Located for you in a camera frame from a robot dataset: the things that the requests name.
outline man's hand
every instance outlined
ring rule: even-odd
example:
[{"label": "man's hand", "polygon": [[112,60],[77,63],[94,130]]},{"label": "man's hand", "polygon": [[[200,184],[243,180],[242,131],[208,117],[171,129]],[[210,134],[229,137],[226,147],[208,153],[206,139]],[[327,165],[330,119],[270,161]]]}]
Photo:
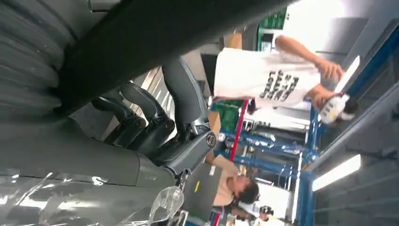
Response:
[{"label": "man's hand", "polygon": [[260,213],[259,218],[260,218],[262,221],[267,221],[267,220],[269,219],[269,214]]},{"label": "man's hand", "polygon": [[338,82],[345,74],[340,65],[320,58],[315,64],[323,78]]}]

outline beige shirt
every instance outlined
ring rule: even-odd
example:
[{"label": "beige shirt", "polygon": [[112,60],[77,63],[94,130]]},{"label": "beige shirt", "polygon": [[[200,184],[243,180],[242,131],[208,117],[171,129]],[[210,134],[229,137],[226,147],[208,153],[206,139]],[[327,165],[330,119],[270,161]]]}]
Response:
[{"label": "beige shirt", "polygon": [[218,155],[213,165],[222,168],[222,175],[220,176],[219,187],[217,188],[217,193],[215,200],[213,202],[214,206],[226,206],[233,201],[233,191],[231,191],[227,187],[227,178],[234,177],[239,174],[238,168],[234,165],[233,162],[224,158],[221,155]]}]

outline white t-shirt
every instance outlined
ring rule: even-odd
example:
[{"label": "white t-shirt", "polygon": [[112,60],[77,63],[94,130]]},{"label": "white t-shirt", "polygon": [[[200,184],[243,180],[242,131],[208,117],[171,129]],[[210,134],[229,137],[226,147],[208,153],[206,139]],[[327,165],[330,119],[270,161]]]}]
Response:
[{"label": "white t-shirt", "polygon": [[286,52],[224,48],[217,57],[214,93],[255,98],[259,107],[293,106],[319,83],[313,64]]}]

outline yellow label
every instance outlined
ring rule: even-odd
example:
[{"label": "yellow label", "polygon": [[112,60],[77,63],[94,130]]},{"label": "yellow label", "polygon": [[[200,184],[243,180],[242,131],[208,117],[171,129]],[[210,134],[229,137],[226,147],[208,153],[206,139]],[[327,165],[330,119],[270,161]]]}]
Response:
[{"label": "yellow label", "polygon": [[200,187],[199,185],[200,185],[200,181],[197,182],[197,185],[195,186],[194,193],[196,193],[198,191],[198,188]]}]

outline plastic bag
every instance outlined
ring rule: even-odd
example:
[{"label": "plastic bag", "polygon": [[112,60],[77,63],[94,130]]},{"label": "plastic bag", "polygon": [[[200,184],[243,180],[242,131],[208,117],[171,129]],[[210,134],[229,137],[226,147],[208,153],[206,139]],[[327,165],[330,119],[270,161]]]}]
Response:
[{"label": "plastic bag", "polygon": [[148,224],[165,221],[172,218],[184,202],[184,195],[180,188],[173,186],[160,191],[151,207]]}]

